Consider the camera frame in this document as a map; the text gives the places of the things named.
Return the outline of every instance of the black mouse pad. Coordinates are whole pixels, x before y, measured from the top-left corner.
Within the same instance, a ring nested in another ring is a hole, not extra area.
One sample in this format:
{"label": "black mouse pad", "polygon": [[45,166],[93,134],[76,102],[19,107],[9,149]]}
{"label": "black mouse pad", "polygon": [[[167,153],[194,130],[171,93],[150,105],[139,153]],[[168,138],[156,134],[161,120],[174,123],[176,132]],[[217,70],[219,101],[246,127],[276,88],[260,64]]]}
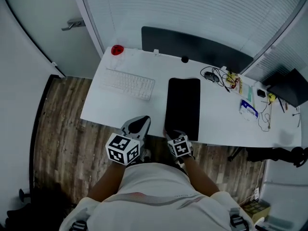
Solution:
{"label": "black mouse pad", "polygon": [[165,130],[180,130],[191,141],[198,140],[200,118],[200,80],[169,80]]}

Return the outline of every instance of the white desk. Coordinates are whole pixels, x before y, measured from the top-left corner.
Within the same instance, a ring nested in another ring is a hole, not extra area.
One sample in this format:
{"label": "white desk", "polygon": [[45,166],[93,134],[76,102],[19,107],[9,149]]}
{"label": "white desk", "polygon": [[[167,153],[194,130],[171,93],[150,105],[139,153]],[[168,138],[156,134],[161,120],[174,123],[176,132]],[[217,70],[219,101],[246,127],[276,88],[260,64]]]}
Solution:
{"label": "white desk", "polygon": [[[301,126],[297,128],[298,116],[289,105],[284,114],[278,100],[272,105],[271,129],[263,132],[258,122],[246,121],[239,113],[241,96],[227,92],[225,88],[211,83],[200,76],[200,70],[207,66],[189,60],[160,55],[137,49],[125,49],[119,56],[113,56],[108,47],[96,71],[88,92],[81,118],[91,122],[120,128],[123,123],[136,116],[151,117],[149,133],[163,137],[167,106],[168,81],[170,78],[196,77],[201,80],[199,142],[217,145],[245,147],[295,147],[301,145]],[[113,68],[155,80],[150,101],[133,98],[100,87],[105,68]],[[262,111],[266,98],[256,94],[260,83],[241,77],[247,84],[255,85],[256,110]]]}

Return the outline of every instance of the white cable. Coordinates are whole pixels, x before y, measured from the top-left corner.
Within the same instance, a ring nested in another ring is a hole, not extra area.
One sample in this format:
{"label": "white cable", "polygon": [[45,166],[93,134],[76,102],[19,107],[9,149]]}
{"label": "white cable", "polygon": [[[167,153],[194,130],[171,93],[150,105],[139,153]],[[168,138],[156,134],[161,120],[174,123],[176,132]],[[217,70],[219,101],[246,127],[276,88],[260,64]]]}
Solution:
{"label": "white cable", "polygon": [[[257,185],[256,185],[255,189],[256,189],[256,188],[258,187],[258,185],[259,185],[259,177],[260,177],[260,173],[261,173],[261,169],[262,169],[263,163],[264,163],[264,161],[262,161],[262,164],[261,164],[261,167],[260,167],[260,170],[259,170],[259,173],[258,173]],[[248,198],[245,198],[241,203],[239,203],[239,205],[241,205],[241,204],[244,203],[247,199],[253,197],[254,195],[255,195],[255,194],[249,196]]]}

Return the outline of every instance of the wooden floor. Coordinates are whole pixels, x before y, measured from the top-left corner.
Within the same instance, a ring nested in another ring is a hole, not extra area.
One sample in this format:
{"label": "wooden floor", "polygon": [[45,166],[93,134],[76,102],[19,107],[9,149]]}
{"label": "wooden floor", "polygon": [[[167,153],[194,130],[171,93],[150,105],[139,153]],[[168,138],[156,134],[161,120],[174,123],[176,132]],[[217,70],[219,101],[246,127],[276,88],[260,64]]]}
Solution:
{"label": "wooden floor", "polygon": [[[110,164],[104,146],[114,128],[80,119],[90,84],[91,80],[75,77],[53,81],[35,143],[35,185],[59,183],[73,203],[87,195]],[[155,161],[168,150],[166,146],[165,139],[148,136],[146,147]],[[252,195],[261,162],[247,162],[246,151],[228,162],[234,149],[228,146],[194,143],[193,147],[197,162],[220,190],[229,192],[238,203]]]}

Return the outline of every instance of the small box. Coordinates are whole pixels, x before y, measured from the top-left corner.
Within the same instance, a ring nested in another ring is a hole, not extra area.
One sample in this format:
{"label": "small box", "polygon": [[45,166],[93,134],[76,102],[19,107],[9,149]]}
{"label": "small box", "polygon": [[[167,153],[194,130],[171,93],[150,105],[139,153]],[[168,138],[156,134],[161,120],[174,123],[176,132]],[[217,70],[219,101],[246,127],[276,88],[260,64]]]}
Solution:
{"label": "small box", "polygon": [[266,203],[249,203],[242,207],[252,219],[253,223],[256,223],[260,218],[266,218],[270,212],[270,206]]}
{"label": "small box", "polygon": [[140,155],[140,141],[113,133],[106,144],[110,160],[128,165]]}
{"label": "small box", "polygon": [[191,153],[191,147],[187,135],[168,141],[168,146],[171,153],[175,157],[180,157]]}

